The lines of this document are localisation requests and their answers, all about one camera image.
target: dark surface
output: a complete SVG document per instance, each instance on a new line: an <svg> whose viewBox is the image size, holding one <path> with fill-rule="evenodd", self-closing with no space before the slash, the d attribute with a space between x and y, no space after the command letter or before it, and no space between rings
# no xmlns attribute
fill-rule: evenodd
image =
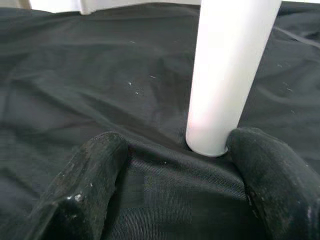
<svg viewBox="0 0 320 240"><path fill-rule="evenodd" d="M285 141L320 173L314 6L282 6L240 126ZM185 143L198 6L89 16L1 9L0 18L1 239L26 221L72 152L105 131L129 142L129 161L102 239L266 239L228 156L200 156Z"/></svg>
<svg viewBox="0 0 320 240"><path fill-rule="evenodd" d="M227 145L270 239L320 239L319 175L257 128L233 130Z"/></svg>
<svg viewBox="0 0 320 240"><path fill-rule="evenodd" d="M127 143L114 132L83 144L54 178L14 239L99 240L116 179L127 158Z"/></svg>

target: white plastic tube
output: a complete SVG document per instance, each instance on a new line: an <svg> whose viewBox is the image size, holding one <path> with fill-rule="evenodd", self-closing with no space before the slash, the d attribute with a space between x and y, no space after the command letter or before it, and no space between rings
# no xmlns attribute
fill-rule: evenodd
<svg viewBox="0 0 320 240"><path fill-rule="evenodd" d="M202 0L186 142L220 156L237 127L281 0Z"/></svg>

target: white cylinder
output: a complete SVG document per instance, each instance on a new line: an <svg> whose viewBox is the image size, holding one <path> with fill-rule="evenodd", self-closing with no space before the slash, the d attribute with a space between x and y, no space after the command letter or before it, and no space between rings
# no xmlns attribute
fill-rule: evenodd
<svg viewBox="0 0 320 240"><path fill-rule="evenodd" d="M202 0L186 142L196 153L227 151L281 0Z"/></svg>

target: black fabric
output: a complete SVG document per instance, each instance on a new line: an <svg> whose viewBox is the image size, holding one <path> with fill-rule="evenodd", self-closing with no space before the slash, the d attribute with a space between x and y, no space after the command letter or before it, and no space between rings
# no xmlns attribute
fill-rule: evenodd
<svg viewBox="0 0 320 240"><path fill-rule="evenodd" d="M270 239L320 239L319 175L257 128L233 130L227 145Z"/></svg>
<svg viewBox="0 0 320 240"><path fill-rule="evenodd" d="M319 173L320 14L311 6L282 6L240 126L287 142ZM3 8L0 18L1 239L78 146L106 131L129 142L130 157L102 239L266 239L228 155L185 143L198 6L89 16Z"/></svg>

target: black mesh fabric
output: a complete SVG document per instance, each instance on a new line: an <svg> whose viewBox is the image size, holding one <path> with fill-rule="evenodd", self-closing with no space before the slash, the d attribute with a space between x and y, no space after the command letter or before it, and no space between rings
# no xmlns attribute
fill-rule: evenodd
<svg viewBox="0 0 320 240"><path fill-rule="evenodd" d="M0 239L106 131L128 141L129 159L103 240L266 239L230 156L185 143L198 6L2 8L0 19ZM283 4L240 122L287 142L318 173L319 24L316 5Z"/></svg>

